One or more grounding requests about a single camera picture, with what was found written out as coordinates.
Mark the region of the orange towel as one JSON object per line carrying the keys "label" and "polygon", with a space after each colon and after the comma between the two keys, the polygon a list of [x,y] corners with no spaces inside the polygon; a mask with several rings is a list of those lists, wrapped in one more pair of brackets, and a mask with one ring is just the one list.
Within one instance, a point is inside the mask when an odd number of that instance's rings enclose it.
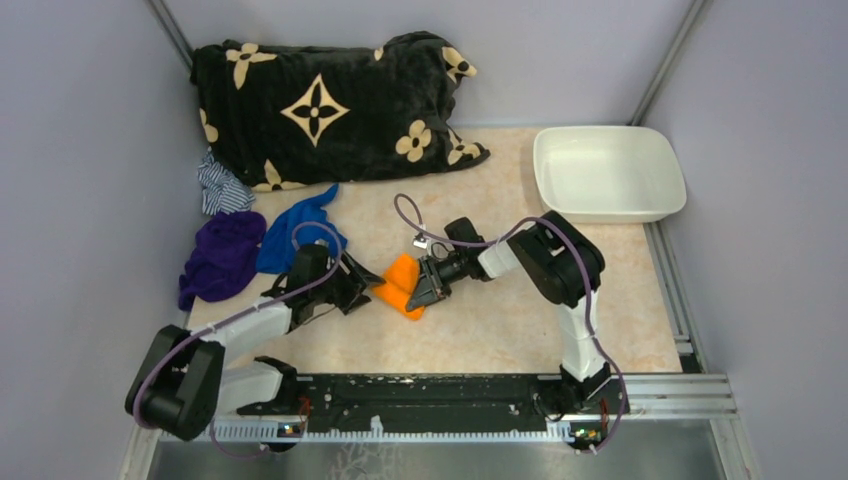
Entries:
{"label": "orange towel", "polygon": [[419,320],[425,307],[407,309],[407,303],[417,285],[418,261],[408,254],[400,255],[383,273],[384,283],[372,288],[374,295],[409,320]]}

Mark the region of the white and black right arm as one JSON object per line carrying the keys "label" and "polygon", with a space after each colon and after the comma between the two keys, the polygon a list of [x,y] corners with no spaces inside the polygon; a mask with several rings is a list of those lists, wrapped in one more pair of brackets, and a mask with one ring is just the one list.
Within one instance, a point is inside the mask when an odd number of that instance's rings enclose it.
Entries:
{"label": "white and black right arm", "polygon": [[542,297],[555,306],[563,340],[561,379],[537,394],[537,405],[544,414],[556,417],[590,411],[612,376],[611,362],[597,345],[593,310],[605,269],[600,250],[553,211],[502,241],[485,241],[466,217],[452,221],[444,231],[447,254],[419,258],[418,277],[402,303],[404,309],[412,311],[447,299],[452,284],[465,278],[487,282],[523,270]]}

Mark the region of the blue towel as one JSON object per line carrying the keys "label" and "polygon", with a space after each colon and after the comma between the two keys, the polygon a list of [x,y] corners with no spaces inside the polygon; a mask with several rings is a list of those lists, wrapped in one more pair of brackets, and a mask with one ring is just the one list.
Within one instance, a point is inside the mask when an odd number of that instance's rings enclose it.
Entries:
{"label": "blue towel", "polygon": [[337,256],[347,248],[348,240],[329,221],[325,207],[335,200],[339,185],[300,200],[280,214],[266,232],[256,258],[259,273],[282,274],[291,270],[297,246],[324,241],[330,253]]}

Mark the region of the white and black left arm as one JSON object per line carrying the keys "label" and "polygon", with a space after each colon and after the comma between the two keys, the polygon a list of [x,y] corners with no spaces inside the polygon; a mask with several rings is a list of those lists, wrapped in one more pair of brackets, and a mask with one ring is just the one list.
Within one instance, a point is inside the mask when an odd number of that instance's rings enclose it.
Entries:
{"label": "white and black left arm", "polygon": [[234,361],[261,344],[292,333],[328,305],[348,314],[370,302],[384,279],[347,252],[332,256],[320,244],[301,247],[289,272],[233,318],[196,330],[175,325],[154,336],[125,399],[125,410],[144,428],[190,441],[224,414],[305,417],[308,400],[295,367],[258,356]]}

